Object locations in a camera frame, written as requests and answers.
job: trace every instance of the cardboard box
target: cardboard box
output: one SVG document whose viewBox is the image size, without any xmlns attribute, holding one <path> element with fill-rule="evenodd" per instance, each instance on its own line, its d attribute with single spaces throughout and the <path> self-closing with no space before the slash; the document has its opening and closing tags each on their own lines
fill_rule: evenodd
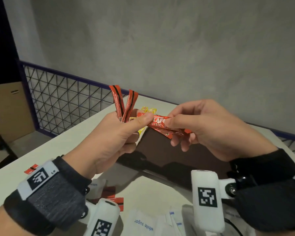
<svg viewBox="0 0 295 236">
<path fill-rule="evenodd" d="M 9 143 L 35 131 L 21 82 L 0 84 L 0 134 Z"/>
</svg>

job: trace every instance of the white table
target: white table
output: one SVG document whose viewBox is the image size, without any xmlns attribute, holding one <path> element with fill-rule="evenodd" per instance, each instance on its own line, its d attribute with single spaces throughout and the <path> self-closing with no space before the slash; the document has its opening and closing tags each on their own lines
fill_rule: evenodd
<svg viewBox="0 0 295 236">
<path fill-rule="evenodd" d="M 175 107 L 171 103 L 139 96 L 135 108 L 140 109 L 143 106 L 157 108 L 157 113 L 165 116 Z M 0 170 L 0 205 L 16 189 L 18 183 L 27 176 L 24 173 L 26 169 L 34 164 L 41 165 L 51 158 L 66 154 L 72 150 L 97 126 L 107 113 L 114 110 L 114 105 L 107 107 L 79 125 L 2 168 Z M 276 146 L 283 148 L 295 162 L 295 154 L 270 130 L 255 126 L 252 127 L 261 132 Z M 119 164 L 115 164 L 103 174 L 95 175 L 94 178 L 98 177 L 107 179 L 109 185 L 116 185 L 116 191 L 118 192 L 116 197 L 124 197 L 124 212 L 120 214 L 123 222 L 125 222 L 129 210 L 134 208 L 152 216 L 157 216 L 168 212 L 170 206 L 181 207 L 184 204 L 192 204 L 191 192 Z"/>
</svg>

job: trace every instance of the left hand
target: left hand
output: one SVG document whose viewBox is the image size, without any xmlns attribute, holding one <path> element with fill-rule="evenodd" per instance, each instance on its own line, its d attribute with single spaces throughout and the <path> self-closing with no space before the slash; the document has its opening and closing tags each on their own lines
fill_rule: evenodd
<svg viewBox="0 0 295 236">
<path fill-rule="evenodd" d="M 134 109 L 131 116 L 137 115 Z M 116 112 L 107 114 L 97 127 L 64 159 L 80 174 L 92 178 L 110 168 L 124 153 L 132 153 L 139 138 L 138 130 L 153 120 L 153 114 L 147 113 L 128 123 L 119 121 Z"/>
</svg>

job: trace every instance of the gray wrist strap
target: gray wrist strap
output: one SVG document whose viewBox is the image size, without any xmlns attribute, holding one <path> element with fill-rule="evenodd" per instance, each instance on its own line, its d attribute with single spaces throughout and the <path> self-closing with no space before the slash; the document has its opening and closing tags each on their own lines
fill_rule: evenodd
<svg viewBox="0 0 295 236">
<path fill-rule="evenodd" d="M 18 192 L 22 200 L 28 201 L 61 230 L 69 229 L 79 220 L 86 207 L 85 194 L 68 182 L 51 161 L 38 167 L 22 181 Z"/>
</svg>

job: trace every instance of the wire grid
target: wire grid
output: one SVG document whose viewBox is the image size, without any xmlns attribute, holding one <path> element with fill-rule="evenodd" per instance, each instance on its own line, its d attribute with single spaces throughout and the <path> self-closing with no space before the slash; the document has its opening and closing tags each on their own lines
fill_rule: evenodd
<svg viewBox="0 0 295 236">
<path fill-rule="evenodd" d="M 23 66 L 40 129 L 59 135 L 114 103 L 108 89 Z"/>
</svg>

